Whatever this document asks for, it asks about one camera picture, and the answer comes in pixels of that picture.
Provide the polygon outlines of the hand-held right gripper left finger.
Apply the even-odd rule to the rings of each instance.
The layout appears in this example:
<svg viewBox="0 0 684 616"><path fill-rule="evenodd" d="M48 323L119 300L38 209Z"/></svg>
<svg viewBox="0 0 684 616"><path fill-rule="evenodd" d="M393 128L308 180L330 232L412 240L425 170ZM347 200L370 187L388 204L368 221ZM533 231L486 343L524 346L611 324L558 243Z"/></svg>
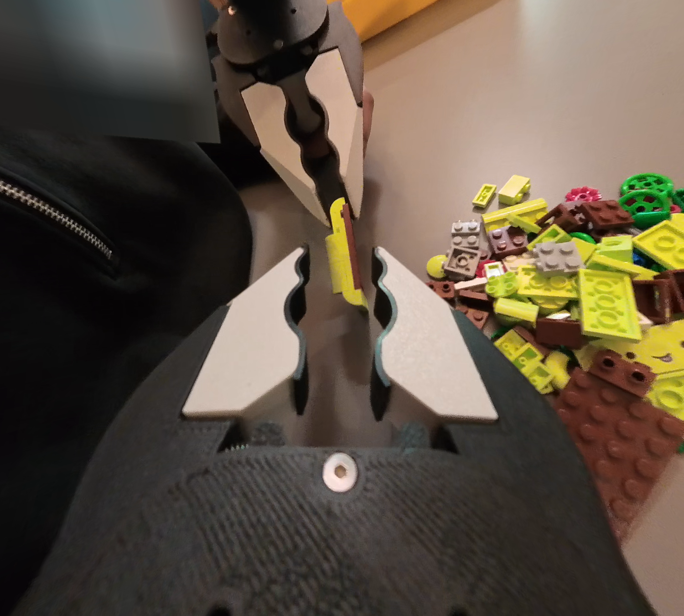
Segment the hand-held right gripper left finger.
<svg viewBox="0 0 684 616"><path fill-rule="evenodd" d="M266 420L301 416L309 398L307 246L295 248L227 306L183 406L186 418Z"/></svg>

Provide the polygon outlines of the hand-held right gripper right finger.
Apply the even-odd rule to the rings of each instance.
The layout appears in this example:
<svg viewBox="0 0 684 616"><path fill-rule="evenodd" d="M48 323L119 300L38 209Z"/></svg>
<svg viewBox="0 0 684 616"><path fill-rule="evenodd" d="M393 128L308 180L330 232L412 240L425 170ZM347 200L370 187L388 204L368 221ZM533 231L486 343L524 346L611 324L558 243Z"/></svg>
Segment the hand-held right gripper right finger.
<svg viewBox="0 0 684 616"><path fill-rule="evenodd" d="M495 423L497 409L468 349L463 314L439 298L384 247L372 253L375 421Z"/></svg>

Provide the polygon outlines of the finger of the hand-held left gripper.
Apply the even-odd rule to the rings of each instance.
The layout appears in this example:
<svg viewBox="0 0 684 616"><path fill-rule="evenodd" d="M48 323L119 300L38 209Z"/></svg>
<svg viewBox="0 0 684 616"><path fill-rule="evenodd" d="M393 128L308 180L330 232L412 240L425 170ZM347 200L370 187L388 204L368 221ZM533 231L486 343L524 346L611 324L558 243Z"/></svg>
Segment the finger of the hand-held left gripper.
<svg viewBox="0 0 684 616"><path fill-rule="evenodd" d="M313 217L330 227L315 178L321 178L327 157L302 159L302 148L286 128L286 98L267 83L255 83L242 98L261 146L261 155Z"/></svg>
<svg viewBox="0 0 684 616"><path fill-rule="evenodd" d="M321 114L320 127L304 145L304 169L312 179L321 222L344 197L353 217L361 215L364 195L363 103L349 79L340 47L319 54L305 75L309 99Z"/></svg>

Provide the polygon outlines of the lime and brown brick assembly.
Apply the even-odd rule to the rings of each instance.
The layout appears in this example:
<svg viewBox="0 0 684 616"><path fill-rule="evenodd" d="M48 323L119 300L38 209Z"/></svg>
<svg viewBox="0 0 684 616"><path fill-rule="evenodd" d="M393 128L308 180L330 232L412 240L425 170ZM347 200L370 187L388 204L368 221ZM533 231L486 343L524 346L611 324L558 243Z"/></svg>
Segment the lime and brown brick assembly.
<svg viewBox="0 0 684 616"><path fill-rule="evenodd" d="M352 211L340 197L330 207L332 233L326 237L326 251L333 295L340 295L353 307L368 311L361 282Z"/></svg>

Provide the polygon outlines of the pile of toy bricks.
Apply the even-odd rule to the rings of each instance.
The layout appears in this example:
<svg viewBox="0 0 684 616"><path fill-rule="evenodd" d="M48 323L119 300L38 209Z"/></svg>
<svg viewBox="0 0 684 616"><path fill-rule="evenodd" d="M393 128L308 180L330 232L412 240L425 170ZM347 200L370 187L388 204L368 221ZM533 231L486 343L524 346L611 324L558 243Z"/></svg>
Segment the pile of toy bricks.
<svg viewBox="0 0 684 616"><path fill-rule="evenodd" d="M484 184L427 285L481 330L555 412L619 542L683 452L683 187L634 174L551 207L532 182Z"/></svg>

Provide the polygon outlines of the person's left forearm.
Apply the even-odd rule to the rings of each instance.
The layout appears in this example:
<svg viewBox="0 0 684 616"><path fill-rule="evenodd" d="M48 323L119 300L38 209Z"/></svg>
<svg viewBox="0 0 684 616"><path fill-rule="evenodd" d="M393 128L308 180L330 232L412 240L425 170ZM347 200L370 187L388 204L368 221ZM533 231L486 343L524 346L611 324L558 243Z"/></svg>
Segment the person's left forearm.
<svg viewBox="0 0 684 616"><path fill-rule="evenodd" d="M239 191L280 182L278 173L249 143L198 143L198 146Z"/></svg>

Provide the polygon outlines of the person's left hand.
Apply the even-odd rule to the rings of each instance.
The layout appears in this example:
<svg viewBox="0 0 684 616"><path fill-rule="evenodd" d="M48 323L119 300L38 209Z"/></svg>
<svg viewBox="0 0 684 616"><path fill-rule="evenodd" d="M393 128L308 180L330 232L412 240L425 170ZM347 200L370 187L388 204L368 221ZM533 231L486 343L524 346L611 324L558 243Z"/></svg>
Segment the person's left hand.
<svg viewBox="0 0 684 616"><path fill-rule="evenodd" d="M372 120L374 111L374 97L371 92L364 87L363 90L363 156L365 158L367 146L372 131Z"/></svg>

